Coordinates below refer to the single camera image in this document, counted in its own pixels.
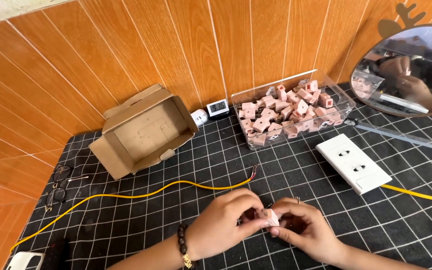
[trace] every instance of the grid pattern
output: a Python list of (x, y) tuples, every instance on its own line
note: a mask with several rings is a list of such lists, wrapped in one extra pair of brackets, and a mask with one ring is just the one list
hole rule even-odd
[[(432, 139), (432, 116), (396, 117), (359, 102), (349, 116)], [(90, 195), (146, 194), (176, 180), (230, 186), (247, 179), (252, 166), (260, 163), (262, 169), (245, 187), (258, 194), (264, 205), (299, 196), (322, 211), (342, 242), (432, 269), (432, 201), (384, 188), (358, 196), (315, 150), (317, 144), (342, 133), (391, 175), (390, 185), (432, 195), (432, 149), (341, 125), (251, 151), (232, 115), (205, 123), (175, 156), (121, 181), (113, 181), (88, 148), (100, 132), (74, 136), (59, 164), (74, 167), (71, 177), (88, 175), (89, 179), (69, 183), (67, 202), (46, 213), (45, 193), (52, 188), (49, 181), (21, 237)], [(67, 262), (72, 269), (103, 269), (173, 235), (181, 222), (191, 224), (216, 196), (226, 192), (179, 184), (150, 198), (94, 198), (15, 251), (45, 252), (51, 243), (68, 238)], [(202, 260), (199, 268), (334, 269), (262, 230), (223, 254)]]

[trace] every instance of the eyeglasses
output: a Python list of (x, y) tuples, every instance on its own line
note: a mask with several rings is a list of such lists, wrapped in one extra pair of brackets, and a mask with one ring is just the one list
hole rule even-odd
[(46, 196), (45, 201), (45, 211), (51, 212), (53, 210), (53, 207), (56, 205), (59, 205), (60, 203), (64, 203), (66, 200), (64, 199), (66, 197), (66, 187), (63, 186), (63, 181), (67, 180), (68, 183), (75, 180), (81, 180), (88, 178), (89, 176), (83, 176), (79, 178), (71, 178), (67, 179), (68, 176), (71, 174), (73, 169), (70, 166), (58, 166), (52, 175), (53, 179), (53, 189), (48, 192)]

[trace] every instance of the round mirror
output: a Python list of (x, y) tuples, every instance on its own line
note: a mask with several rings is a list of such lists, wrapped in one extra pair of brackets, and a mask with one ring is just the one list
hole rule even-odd
[(405, 29), (364, 55), (351, 87), (367, 105), (388, 114), (432, 114), (432, 24)]

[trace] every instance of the white wall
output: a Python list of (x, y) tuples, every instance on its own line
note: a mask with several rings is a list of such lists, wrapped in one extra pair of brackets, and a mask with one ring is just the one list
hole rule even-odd
[(0, 21), (69, 0), (0, 0)]

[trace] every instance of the digital clock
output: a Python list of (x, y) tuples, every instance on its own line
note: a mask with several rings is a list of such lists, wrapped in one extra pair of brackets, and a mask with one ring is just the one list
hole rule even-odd
[(206, 107), (208, 109), (209, 119), (211, 120), (219, 119), (230, 114), (230, 107), (226, 99), (209, 103)]

